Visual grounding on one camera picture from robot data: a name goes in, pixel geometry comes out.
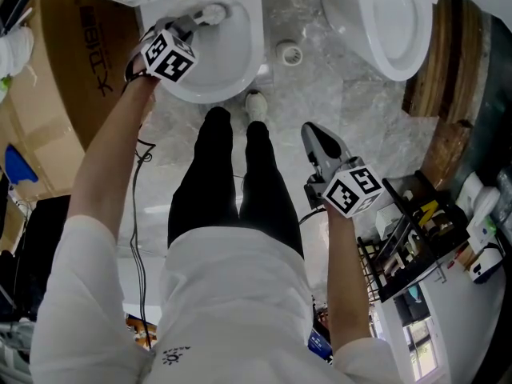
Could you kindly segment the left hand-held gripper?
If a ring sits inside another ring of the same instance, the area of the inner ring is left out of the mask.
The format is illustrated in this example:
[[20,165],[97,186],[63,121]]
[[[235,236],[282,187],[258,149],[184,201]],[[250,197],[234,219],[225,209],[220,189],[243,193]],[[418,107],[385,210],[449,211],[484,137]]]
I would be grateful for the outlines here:
[[154,31],[142,40],[141,56],[151,76],[180,83],[196,67],[199,56],[190,45],[168,31],[173,24],[178,34],[193,34],[199,28],[188,14],[160,18],[153,26]]

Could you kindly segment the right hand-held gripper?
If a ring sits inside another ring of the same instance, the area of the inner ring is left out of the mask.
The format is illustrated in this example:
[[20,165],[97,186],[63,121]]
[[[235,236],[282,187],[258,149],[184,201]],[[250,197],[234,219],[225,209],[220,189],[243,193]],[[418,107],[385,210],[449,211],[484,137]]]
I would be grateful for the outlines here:
[[315,173],[304,185],[312,209],[328,202],[343,217],[369,209],[384,191],[374,169],[352,157],[343,140],[327,128],[306,122],[302,142]]

